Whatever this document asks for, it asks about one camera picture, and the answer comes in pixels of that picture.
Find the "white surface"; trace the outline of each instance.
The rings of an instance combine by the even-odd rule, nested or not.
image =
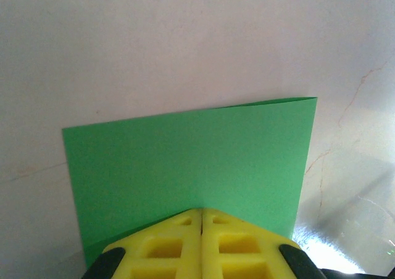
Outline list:
[[[0,277],[83,273],[62,127],[290,96],[318,96],[297,228],[388,273],[394,1],[0,0]]]

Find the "square hole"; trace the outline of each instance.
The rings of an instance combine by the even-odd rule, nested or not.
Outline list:
[[[219,237],[220,253],[258,253],[257,240],[249,234],[222,234]]]
[[[222,275],[223,279],[273,279],[273,275],[263,262],[223,264]]]
[[[212,218],[212,222],[220,225],[220,224],[224,224],[224,223],[229,223],[229,220],[227,220],[223,217],[214,216]]]
[[[183,219],[179,219],[175,222],[177,225],[191,225],[192,218],[191,217],[184,217]]]
[[[176,269],[137,269],[132,279],[175,279]]]
[[[144,245],[143,257],[177,258],[181,257],[183,240],[178,238],[153,238]]]

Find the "green card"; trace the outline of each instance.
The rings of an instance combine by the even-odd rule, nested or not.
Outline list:
[[[316,98],[155,115],[63,130],[87,264],[190,208],[293,230]]]

